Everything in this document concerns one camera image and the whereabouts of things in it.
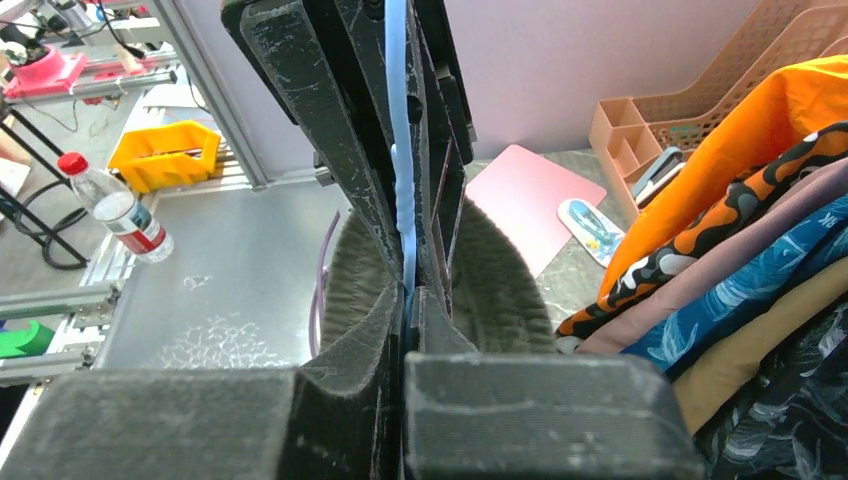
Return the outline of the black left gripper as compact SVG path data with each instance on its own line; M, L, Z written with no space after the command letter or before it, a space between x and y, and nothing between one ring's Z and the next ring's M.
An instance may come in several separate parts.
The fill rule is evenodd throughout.
M452 257L473 121L441 1L405 1L416 281L452 308ZM221 22L325 161L401 277L381 1L225 1Z

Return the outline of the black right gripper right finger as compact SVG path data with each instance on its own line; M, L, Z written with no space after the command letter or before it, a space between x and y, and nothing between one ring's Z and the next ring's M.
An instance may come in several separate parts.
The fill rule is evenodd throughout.
M672 388L629 355L482 353L418 289L404 360L409 479L702 479Z

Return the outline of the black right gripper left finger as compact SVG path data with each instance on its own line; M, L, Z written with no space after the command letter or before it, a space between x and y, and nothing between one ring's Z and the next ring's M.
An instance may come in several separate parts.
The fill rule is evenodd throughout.
M393 479L397 326L387 284L365 318L295 368L99 370L43 394L5 479Z

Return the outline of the blue wire hanger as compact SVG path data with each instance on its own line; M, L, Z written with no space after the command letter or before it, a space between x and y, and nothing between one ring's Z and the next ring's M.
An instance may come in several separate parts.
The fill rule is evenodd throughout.
M410 313L416 280L417 243L412 139L407 105L406 19L405 1L384 2L385 78L394 139L390 154L395 173L396 228L401 240L405 307Z

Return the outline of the olive green shorts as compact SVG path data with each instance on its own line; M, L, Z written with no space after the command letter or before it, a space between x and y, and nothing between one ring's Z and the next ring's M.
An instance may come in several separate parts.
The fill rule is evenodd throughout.
M534 277L517 249L472 201L460 218L451 266L455 327L483 353L553 354L555 335ZM344 222L329 266L320 346L370 311L390 275L357 214Z

